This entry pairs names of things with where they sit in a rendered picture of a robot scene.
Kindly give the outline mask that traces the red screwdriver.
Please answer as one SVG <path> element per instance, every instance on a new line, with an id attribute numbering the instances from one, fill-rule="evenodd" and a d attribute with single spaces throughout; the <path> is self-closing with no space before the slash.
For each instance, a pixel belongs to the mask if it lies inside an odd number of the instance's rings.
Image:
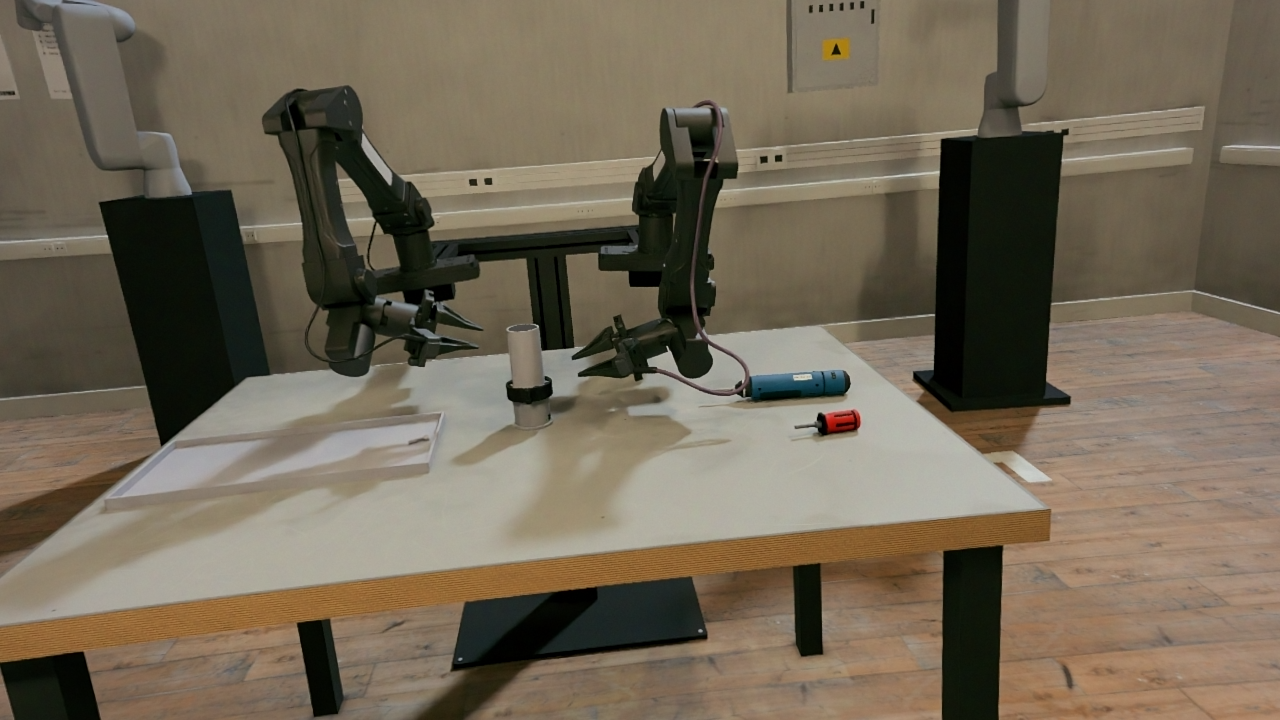
<path id="1" fill-rule="evenodd" d="M 828 432 L 858 430 L 861 425 L 861 419 L 856 410 L 829 414 L 818 413 L 817 420 L 818 421 L 809 424 L 795 425 L 794 428 L 803 429 L 815 427 L 822 436 L 826 436 Z"/>

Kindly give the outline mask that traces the white hollow tube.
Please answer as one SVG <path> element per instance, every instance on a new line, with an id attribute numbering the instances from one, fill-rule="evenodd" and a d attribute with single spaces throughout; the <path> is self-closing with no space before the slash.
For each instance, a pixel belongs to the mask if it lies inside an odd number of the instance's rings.
<path id="1" fill-rule="evenodd" d="M 539 325 L 511 325 L 506 332 L 509 348 L 512 388 L 529 389 L 535 386 L 544 386 L 548 380 L 544 378 Z"/>

